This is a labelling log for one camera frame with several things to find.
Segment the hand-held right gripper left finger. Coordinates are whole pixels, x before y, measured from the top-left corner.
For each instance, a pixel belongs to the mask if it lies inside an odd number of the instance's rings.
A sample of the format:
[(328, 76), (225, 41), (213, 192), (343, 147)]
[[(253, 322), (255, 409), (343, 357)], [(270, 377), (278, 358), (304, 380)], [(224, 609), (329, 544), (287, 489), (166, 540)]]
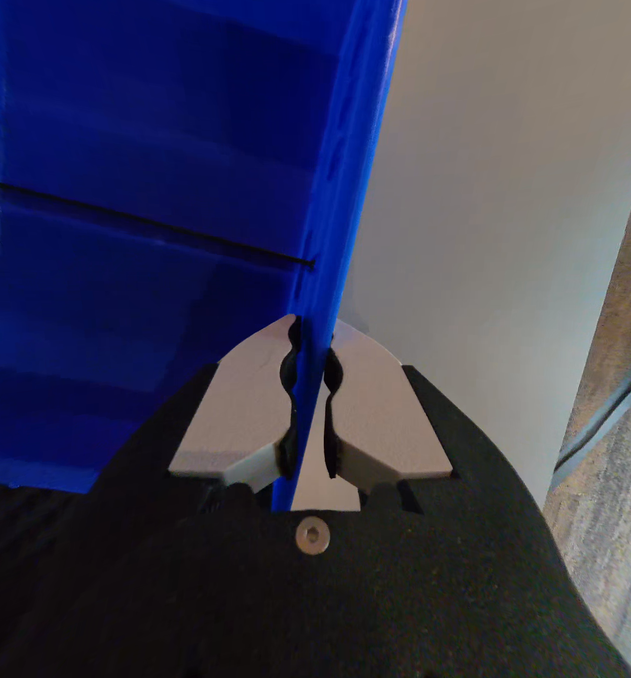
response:
[(168, 466), (177, 477), (244, 483), (292, 479), (298, 460), (301, 317), (285, 315), (236, 345), (214, 376)]

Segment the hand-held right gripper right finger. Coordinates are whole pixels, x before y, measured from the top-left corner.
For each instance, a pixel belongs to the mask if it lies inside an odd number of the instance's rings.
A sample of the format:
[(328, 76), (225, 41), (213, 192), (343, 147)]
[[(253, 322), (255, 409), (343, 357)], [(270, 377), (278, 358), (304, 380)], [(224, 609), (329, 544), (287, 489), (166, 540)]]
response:
[(453, 466), (405, 374), (385, 347), (337, 320), (326, 358), (323, 453), (331, 478), (377, 485), (449, 477)]

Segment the blue divided plastic bin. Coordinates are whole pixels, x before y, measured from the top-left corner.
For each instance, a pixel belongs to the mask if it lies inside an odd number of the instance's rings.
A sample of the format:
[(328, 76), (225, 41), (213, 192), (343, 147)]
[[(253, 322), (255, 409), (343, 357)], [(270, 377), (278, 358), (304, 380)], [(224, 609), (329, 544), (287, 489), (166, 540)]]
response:
[(303, 320), (298, 461), (406, 1), (0, 1), (0, 182), (303, 259), (0, 202), (0, 483), (86, 492), (200, 368)]

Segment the black bin divider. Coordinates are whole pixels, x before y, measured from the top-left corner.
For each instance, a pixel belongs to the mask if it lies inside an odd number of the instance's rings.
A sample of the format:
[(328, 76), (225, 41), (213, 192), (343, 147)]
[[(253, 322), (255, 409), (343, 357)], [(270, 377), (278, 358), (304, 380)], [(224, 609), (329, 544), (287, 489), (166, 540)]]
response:
[(82, 222), (113, 234), (133, 237), (161, 246), (200, 250), (211, 255), (234, 258), (250, 264), (278, 269), (302, 268), (314, 271), (317, 260), (303, 259), (219, 236), (198, 233), (183, 226), (171, 225), (135, 214), (90, 203), (66, 199), (47, 192), (34, 191), (0, 182), (0, 202), (13, 208)]

